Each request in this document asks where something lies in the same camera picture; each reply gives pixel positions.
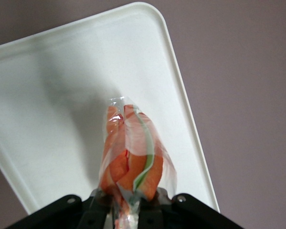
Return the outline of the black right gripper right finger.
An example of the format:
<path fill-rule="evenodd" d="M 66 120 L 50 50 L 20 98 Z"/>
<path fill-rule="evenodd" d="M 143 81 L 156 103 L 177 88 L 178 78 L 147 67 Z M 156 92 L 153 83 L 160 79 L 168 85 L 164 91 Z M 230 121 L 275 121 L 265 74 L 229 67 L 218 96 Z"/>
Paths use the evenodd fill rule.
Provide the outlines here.
<path fill-rule="evenodd" d="M 241 229 L 242 227 L 187 193 L 169 199 L 163 188 L 141 200 L 139 229 Z"/>

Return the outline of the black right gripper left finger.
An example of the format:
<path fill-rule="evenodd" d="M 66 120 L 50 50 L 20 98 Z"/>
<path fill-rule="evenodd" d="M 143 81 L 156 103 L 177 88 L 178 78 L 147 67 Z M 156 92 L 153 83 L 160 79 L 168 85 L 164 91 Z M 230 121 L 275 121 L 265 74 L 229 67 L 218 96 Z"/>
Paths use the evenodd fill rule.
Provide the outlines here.
<path fill-rule="evenodd" d="M 113 198 L 95 189 L 82 200 L 66 195 L 31 215 L 11 224 L 9 229 L 103 229 Z"/>

